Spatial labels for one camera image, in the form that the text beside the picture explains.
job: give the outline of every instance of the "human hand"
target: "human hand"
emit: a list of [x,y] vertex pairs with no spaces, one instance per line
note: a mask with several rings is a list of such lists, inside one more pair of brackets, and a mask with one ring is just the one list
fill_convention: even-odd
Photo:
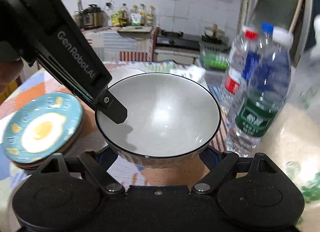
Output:
[[23,68],[21,59],[14,62],[0,62],[0,94],[2,94],[7,84],[16,80]]

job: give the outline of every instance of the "red bottle cap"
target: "red bottle cap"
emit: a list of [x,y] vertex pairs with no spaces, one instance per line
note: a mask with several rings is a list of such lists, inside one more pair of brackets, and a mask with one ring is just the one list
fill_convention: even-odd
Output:
[[258,38],[258,36],[259,34],[257,32],[251,31],[251,30],[247,30],[244,35],[245,38],[251,39],[251,40]]

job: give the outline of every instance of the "round black pad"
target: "round black pad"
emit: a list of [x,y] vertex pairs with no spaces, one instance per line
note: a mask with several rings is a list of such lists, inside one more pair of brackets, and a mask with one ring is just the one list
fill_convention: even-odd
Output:
[[274,187],[251,186],[245,191],[245,198],[252,204],[260,207],[271,207],[278,204],[282,195]]
[[14,195],[12,207],[26,227],[66,231],[86,222],[99,201],[98,190],[87,181],[47,173],[31,176]]
[[303,211],[303,196],[293,183],[278,178],[260,172],[259,179],[247,175],[230,180],[218,191],[218,204],[228,218],[248,229],[294,225]]

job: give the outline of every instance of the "yellow bottle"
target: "yellow bottle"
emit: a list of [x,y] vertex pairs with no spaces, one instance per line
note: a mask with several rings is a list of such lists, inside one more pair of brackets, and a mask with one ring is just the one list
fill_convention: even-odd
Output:
[[153,21],[154,21],[153,6],[149,5],[146,25],[153,26]]
[[141,15],[141,26],[144,26],[145,22],[146,22],[146,10],[145,10],[145,6],[143,3],[140,4],[140,8],[139,8],[139,12]]

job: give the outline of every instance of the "screw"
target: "screw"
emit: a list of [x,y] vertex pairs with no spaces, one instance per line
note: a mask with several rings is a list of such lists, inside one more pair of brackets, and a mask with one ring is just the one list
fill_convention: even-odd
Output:
[[122,190],[122,185],[119,183],[111,183],[109,184],[106,189],[108,192],[119,192],[120,190]]
[[198,183],[195,185],[196,191],[204,192],[210,189],[210,186],[206,183]]

